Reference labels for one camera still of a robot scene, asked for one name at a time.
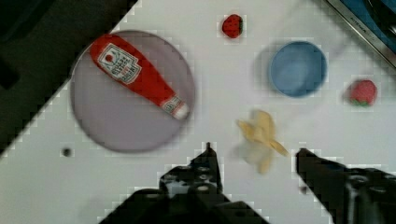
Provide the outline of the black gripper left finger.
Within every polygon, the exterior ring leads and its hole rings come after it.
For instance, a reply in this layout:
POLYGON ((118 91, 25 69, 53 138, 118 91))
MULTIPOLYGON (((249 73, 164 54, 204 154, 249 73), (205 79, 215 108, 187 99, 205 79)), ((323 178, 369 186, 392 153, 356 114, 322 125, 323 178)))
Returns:
POLYGON ((177 166, 156 189, 140 189, 99 224, 270 224, 244 202, 222 192, 216 151, 205 151, 177 166))

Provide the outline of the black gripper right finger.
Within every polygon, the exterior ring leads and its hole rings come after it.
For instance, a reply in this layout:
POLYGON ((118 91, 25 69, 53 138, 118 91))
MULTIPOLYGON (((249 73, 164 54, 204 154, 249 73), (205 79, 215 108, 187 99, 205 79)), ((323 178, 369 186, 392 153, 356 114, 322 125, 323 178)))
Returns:
POLYGON ((296 172, 333 224, 396 224, 394 175, 375 168, 348 168, 306 148, 296 154, 296 172))

